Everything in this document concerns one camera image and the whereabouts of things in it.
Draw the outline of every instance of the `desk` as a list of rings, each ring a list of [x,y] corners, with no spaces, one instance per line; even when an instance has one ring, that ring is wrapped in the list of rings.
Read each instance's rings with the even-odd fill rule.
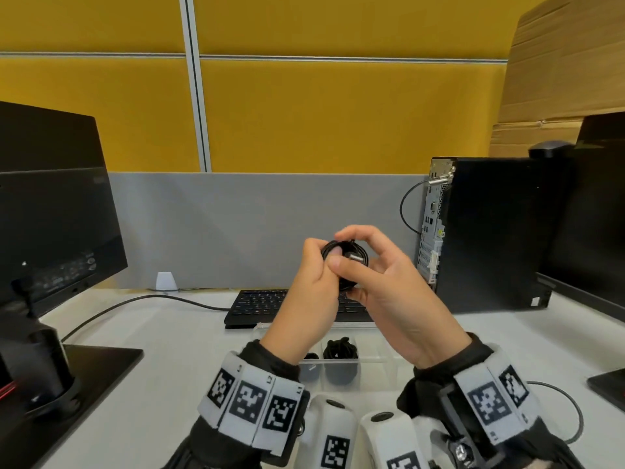
[[[65,335],[88,317],[143,294],[89,290],[42,321]],[[232,291],[188,292],[181,296],[229,307]],[[146,299],[113,311],[70,342],[136,347],[144,359],[43,466],[44,469],[158,469],[188,434],[196,407],[223,355],[241,349],[250,330],[225,330],[224,314],[167,299]],[[586,378],[625,366],[625,324],[555,295],[547,310],[462,315],[459,321],[485,342],[501,345],[526,379],[568,391],[582,407],[586,429],[572,448],[587,469],[622,468],[625,413],[585,385]],[[564,397],[535,392],[553,431],[570,436],[577,420]],[[360,394],[350,404],[360,414],[394,406],[397,392]],[[367,467],[355,460],[354,468]]]

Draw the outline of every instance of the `monitor stand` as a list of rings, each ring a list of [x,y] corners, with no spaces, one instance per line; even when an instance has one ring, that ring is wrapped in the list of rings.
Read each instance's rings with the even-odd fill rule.
[[[625,411],[625,368],[590,377],[587,382],[592,391]]]
[[[81,382],[80,407],[65,419],[21,419],[11,428],[4,428],[9,432],[0,438],[2,467],[31,469],[43,465],[143,357],[143,351],[139,349],[64,347],[69,367]]]

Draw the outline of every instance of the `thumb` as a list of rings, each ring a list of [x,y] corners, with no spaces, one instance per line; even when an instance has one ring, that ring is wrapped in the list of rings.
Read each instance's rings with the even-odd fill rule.
[[[331,256],[327,258],[327,266],[349,281],[362,284],[371,291],[381,291],[384,283],[384,275],[364,266],[362,263],[350,260],[344,256]]]

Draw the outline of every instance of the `keyboard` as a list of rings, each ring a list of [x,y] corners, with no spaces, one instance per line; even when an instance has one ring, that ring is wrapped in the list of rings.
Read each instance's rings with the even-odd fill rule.
[[[226,329],[254,328],[258,323],[270,323],[280,309],[289,290],[241,290],[224,319]],[[361,323],[372,321],[367,309],[343,293],[339,295],[337,322]]]

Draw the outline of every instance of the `gray partition panel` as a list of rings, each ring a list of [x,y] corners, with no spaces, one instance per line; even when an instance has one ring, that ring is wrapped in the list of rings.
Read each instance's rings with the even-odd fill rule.
[[[120,288],[150,288],[171,271],[181,288],[287,288],[306,237],[373,224],[411,258],[417,236],[399,217],[424,175],[110,173],[128,268]],[[423,191],[406,200],[421,225]]]

